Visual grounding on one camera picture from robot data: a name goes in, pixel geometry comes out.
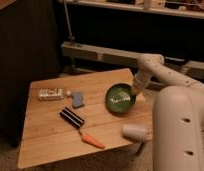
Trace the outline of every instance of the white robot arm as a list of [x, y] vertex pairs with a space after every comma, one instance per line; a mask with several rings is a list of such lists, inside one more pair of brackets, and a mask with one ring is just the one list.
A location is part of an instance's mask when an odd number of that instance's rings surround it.
[[204, 171], [204, 84], [163, 63], [161, 55], [142, 55], [133, 82], [136, 94], [152, 76], [168, 85], [153, 107], [154, 170]]

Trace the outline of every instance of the bowl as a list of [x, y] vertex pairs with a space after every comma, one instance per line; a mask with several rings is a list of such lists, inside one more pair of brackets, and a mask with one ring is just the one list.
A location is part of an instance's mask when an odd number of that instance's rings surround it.
[[106, 107], [110, 112], [123, 114], [135, 104], [136, 95], [131, 92], [131, 86], [118, 83], [110, 87], [106, 93]]

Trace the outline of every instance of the gray floor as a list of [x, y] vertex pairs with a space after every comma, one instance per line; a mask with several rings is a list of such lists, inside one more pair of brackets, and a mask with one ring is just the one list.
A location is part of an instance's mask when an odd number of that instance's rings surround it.
[[[152, 108], [155, 91], [143, 92]], [[23, 171], [152, 171], [152, 142], [147, 142], [142, 153], [136, 152], [139, 144], [104, 151], [43, 166], [23, 169]], [[12, 148], [0, 138], [0, 171], [17, 171], [18, 148]]]

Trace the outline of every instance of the white cup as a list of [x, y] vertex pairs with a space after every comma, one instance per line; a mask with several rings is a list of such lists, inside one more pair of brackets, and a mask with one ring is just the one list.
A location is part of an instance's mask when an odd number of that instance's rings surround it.
[[131, 138], [138, 142], [145, 142], [147, 140], [147, 127], [141, 124], [124, 124], [123, 136]]

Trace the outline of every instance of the toy carrot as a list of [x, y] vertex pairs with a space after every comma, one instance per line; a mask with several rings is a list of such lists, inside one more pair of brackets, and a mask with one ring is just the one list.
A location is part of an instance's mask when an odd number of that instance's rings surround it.
[[79, 134], [80, 134], [83, 142], [91, 144], [91, 145], [93, 145], [93, 146], [95, 146], [97, 148], [101, 148], [101, 149], [105, 148], [105, 146], [102, 143], [100, 143], [95, 138], [91, 137], [89, 134], [82, 133], [80, 130], [79, 130]]

